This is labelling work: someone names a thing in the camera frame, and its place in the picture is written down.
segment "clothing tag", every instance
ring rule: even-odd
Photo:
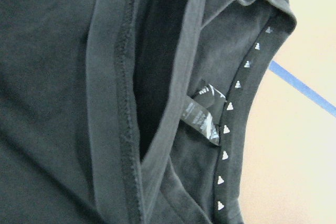
[[[218,125],[222,116],[224,103],[227,102],[225,95],[211,84],[208,84],[193,96],[193,99],[210,112],[214,124]]]
[[[219,146],[219,128],[211,113],[192,98],[186,96],[181,120]]]

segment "black garment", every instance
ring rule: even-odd
[[[248,111],[294,29],[288,0],[0,10],[0,223],[242,223]],[[228,98],[220,125],[234,134],[220,147],[180,122],[185,96],[208,83]]]

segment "gym floor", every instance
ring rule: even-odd
[[[240,205],[250,224],[335,224],[336,4],[290,5],[297,28],[249,114]]]

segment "inner lining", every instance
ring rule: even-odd
[[[167,103],[186,3],[187,0],[151,0],[138,33],[133,88],[141,159],[152,142]]]

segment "blue tape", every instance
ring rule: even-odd
[[[293,76],[290,72],[284,69],[282,66],[277,64],[275,61],[272,61],[268,67],[273,73],[278,75],[280,78],[284,79],[287,83],[292,85],[294,88],[299,90],[302,94],[308,97],[310,100],[315,102],[317,105],[321,106],[323,109],[328,111],[330,114],[336,117],[336,107],[324,99],[322,96],[317,94],[315,91],[310,89],[298,78]]]

